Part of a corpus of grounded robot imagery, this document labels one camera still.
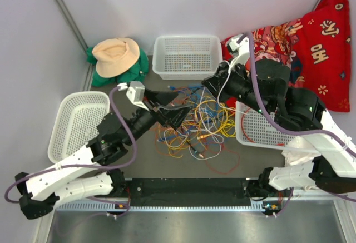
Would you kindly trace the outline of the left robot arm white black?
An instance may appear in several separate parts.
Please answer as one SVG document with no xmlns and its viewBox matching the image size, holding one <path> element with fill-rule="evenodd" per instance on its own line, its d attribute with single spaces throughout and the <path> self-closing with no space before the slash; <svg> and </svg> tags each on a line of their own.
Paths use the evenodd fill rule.
<svg viewBox="0 0 356 243">
<path fill-rule="evenodd" d="M 89 197 L 120 197 L 127 184 L 122 168 L 133 161 L 115 165 L 128 153 L 137 156 L 137 140 L 156 123 L 177 130 L 191 106 L 172 105 L 176 91 L 145 90 L 134 102 L 136 111 L 124 118 L 113 106 L 97 126 L 98 135 L 79 150 L 38 173 L 15 176 L 20 193 L 19 208 L 24 216 L 37 219 L 59 206 Z"/>
</svg>

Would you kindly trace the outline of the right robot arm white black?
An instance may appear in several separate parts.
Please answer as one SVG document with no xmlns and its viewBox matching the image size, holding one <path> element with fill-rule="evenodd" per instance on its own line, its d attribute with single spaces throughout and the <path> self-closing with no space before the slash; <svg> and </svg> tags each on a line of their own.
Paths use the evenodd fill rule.
<svg viewBox="0 0 356 243">
<path fill-rule="evenodd" d="M 217 101 L 235 98 L 280 132 L 304 139 L 317 153 L 297 165 L 264 169 L 258 178 L 264 195 L 291 187 L 316 187 L 332 194 L 355 192 L 355 144 L 318 95 L 289 86 L 290 74 L 290 68 L 270 59 L 257 61 L 250 73 L 242 64 L 221 62 L 202 85 Z"/>
</svg>

